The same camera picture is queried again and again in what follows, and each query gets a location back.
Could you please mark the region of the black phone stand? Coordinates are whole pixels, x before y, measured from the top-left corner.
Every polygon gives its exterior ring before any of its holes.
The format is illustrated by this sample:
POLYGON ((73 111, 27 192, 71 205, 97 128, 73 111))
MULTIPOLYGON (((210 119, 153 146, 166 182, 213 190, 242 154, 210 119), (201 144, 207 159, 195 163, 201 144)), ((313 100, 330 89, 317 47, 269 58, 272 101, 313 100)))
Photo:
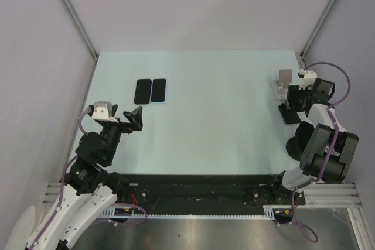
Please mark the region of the black phone stand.
POLYGON ((286 105, 284 103, 280 104, 278 106, 278 109, 285 124, 292 125, 299 124, 301 122, 298 113, 287 110, 286 105))

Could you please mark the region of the white phone stand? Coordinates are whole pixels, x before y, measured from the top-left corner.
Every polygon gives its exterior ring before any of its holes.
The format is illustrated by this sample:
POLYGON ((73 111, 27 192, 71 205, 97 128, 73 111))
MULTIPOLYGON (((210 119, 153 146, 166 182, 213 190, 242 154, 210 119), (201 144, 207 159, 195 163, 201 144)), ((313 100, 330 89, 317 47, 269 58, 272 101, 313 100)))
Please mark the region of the white phone stand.
POLYGON ((292 70, 280 69, 278 72, 278 78, 271 83, 274 97, 276 100, 282 101, 287 98, 288 87, 292 82, 293 82, 292 70))

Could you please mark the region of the black phone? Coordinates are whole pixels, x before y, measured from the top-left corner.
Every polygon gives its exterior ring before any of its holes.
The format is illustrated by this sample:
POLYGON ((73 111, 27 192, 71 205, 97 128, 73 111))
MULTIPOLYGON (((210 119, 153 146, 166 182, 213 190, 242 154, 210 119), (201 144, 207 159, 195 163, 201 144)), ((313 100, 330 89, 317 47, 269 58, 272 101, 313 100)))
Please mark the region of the black phone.
POLYGON ((147 105, 151 99, 151 79, 139 79, 136 84, 134 103, 136 105, 147 105))

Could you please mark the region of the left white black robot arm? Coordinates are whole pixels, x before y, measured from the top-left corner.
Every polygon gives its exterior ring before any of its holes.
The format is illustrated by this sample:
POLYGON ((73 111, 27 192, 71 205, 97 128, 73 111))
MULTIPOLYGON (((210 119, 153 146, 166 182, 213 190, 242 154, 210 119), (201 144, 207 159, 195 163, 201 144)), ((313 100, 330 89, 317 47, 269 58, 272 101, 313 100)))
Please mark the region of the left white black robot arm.
POLYGON ((129 181, 117 172, 108 173, 106 167, 112 165, 121 136, 142 131, 143 108, 124 112, 125 122, 115 116, 117 109, 98 101, 81 113, 78 126, 83 135, 75 157, 63 169, 56 201, 38 226, 35 207, 27 208, 6 249, 72 249, 105 209, 129 198, 129 181))

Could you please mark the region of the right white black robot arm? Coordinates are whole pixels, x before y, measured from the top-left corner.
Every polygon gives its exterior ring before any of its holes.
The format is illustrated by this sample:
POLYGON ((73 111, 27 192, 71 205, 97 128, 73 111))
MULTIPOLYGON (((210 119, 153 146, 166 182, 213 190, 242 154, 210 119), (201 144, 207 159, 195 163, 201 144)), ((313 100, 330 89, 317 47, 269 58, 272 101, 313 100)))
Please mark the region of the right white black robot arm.
POLYGON ((286 203, 293 192, 311 184, 342 183, 346 178, 359 137, 338 121, 330 103, 334 93, 335 84, 320 78, 288 87, 286 100, 278 108, 287 125, 298 126, 285 148, 299 165, 277 176, 270 189, 275 203, 286 203))

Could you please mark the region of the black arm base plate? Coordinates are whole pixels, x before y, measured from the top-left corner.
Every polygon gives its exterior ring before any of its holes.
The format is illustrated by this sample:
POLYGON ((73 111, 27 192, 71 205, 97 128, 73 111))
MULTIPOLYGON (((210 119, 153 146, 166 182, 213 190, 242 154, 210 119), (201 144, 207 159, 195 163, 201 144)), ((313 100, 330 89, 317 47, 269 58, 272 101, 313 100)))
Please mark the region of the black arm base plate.
POLYGON ((262 206, 306 204, 302 193, 291 194, 284 204, 272 195, 276 174, 261 175, 127 175, 130 190, 112 206, 132 212, 176 215, 256 214, 262 206))

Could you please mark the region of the left aluminium frame post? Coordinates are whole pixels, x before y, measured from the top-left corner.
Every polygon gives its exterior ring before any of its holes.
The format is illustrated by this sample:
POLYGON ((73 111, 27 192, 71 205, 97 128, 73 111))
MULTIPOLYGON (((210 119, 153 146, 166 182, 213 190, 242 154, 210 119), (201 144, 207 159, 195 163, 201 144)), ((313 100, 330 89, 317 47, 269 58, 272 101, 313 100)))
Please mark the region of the left aluminium frame post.
POLYGON ((60 0, 64 10, 66 11, 68 17, 70 18, 74 28, 76 29, 80 39, 83 41, 87 51, 89 52, 90 56, 97 61, 99 55, 98 52, 95 50, 95 47, 73 5, 71 0, 60 0))

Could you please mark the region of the aluminium frame post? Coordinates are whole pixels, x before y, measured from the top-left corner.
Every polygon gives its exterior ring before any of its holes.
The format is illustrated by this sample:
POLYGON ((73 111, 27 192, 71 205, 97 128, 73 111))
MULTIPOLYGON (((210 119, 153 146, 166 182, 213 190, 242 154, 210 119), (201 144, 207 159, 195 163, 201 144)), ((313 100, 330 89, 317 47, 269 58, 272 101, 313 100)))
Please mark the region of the aluminium frame post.
POLYGON ((302 50, 300 51, 299 55, 302 60, 308 55, 311 47, 313 46, 314 42, 318 38, 320 32, 322 31, 325 23, 330 17, 330 14, 333 12, 335 6, 338 4, 339 0, 328 0, 322 13, 320 14, 317 23, 312 29, 308 39, 306 40, 302 50))
POLYGON ((74 28, 76 29, 80 39, 83 41, 87 51, 89 52, 90 56, 97 61, 99 55, 98 52, 95 50, 95 47, 73 5, 71 0, 60 0, 64 10, 66 11, 68 17, 70 18, 74 28))

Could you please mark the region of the right aluminium frame post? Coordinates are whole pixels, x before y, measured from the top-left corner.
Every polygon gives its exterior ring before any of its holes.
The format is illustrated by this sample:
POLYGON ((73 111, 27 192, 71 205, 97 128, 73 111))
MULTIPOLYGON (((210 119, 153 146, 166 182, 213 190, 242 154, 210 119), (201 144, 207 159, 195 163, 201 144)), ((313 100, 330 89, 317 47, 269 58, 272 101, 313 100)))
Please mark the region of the right aluminium frame post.
POLYGON ((308 39, 306 40, 302 50, 300 51, 299 55, 302 60, 308 55, 311 47, 313 46, 314 42, 318 38, 320 32, 322 31, 325 23, 330 17, 330 14, 333 12, 335 6, 338 4, 339 0, 328 0, 322 13, 320 14, 317 23, 312 29, 308 39))

